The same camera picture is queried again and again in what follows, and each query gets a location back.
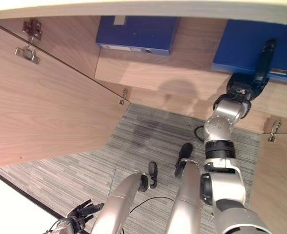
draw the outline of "hinge plate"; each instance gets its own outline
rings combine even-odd
[[[21,58],[27,59],[32,63],[39,64],[40,58],[36,56],[36,47],[33,45],[25,46],[23,49],[16,48],[15,54]]]

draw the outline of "metal hinge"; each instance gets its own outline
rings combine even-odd
[[[41,22],[37,19],[30,19],[29,22],[25,21],[23,24],[23,32],[29,35],[30,43],[32,43],[34,39],[41,40]]]
[[[29,22],[24,22],[23,32],[29,35],[29,45],[21,48],[16,48],[15,54],[21,58],[27,59],[32,63],[39,64],[40,58],[36,56],[36,47],[32,45],[34,39],[41,40],[41,22],[37,19],[30,19]]]
[[[276,142],[276,133],[277,133],[278,129],[280,128],[280,126],[281,126],[281,121],[280,120],[277,120],[277,121],[274,122],[274,124],[272,125],[272,129],[271,129],[268,141]]]
[[[122,96],[122,99],[119,101],[119,104],[124,105],[124,101],[127,98],[127,93],[128,93],[128,89],[124,89],[123,90],[123,96]]]

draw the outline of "wooden cabinet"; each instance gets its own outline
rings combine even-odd
[[[164,57],[100,50],[96,15],[182,19]],[[42,22],[39,65],[14,54],[27,17]],[[125,87],[133,103],[207,119],[230,77],[211,71],[227,19],[287,24],[287,0],[0,0],[0,165],[102,148],[129,104],[118,104]],[[287,233],[287,84],[270,82],[237,126],[268,133],[280,118],[275,144],[261,135],[252,209]]]
[[[0,165],[100,149],[128,101],[0,29]]]
[[[287,233],[287,134],[276,143],[262,135],[253,181],[251,209],[272,233]]]

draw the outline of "gray striped carpet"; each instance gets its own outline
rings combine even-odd
[[[134,170],[146,172],[148,163],[153,160],[159,167],[158,187],[138,193],[134,206],[154,196],[174,199],[179,185],[174,177],[174,165],[184,143],[193,144],[192,157],[203,168],[204,146],[193,135],[193,129],[202,124],[194,118],[132,104],[104,149],[4,166],[0,167],[0,174],[56,212],[66,215],[74,206],[90,198],[94,203],[105,202],[119,182]],[[242,162],[248,206],[259,136],[236,129],[233,139],[237,158]],[[164,233],[172,203],[160,198],[140,206],[127,219],[125,233]],[[211,212],[209,206],[203,206],[202,234],[214,233]],[[94,219],[88,223],[88,232],[93,223]]]

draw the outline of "black cable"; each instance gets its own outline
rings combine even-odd
[[[156,198],[165,198],[165,199],[174,201],[173,199],[171,199],[171,198],[169,198],[169,197],[166,197],[166,196],[155,196],[155,197],[152,197],[152,198],[147,199],[146,201],[143,201],[143,202],[140,203],[138,206],[135,206],[135,207],[129,212],[129,214],[132,213],[136,208],[140,207],[140,206],[141,206],[142,204],[144,204],[145,202],[147,202],[147,201],[149,201],[149,200],[152,200],[152,199],[156,199]]]
[[[199,141],[204,142],[204,139],[202,139],[201,137],[198,136],[198,130],[199,130],[200,128],[204,128],[204,125],[201,125],[201,126],[199,126],[199,127],[196,127],[195,130],[193,131],[193,134],[196,136],[196,138],[197,138]]]

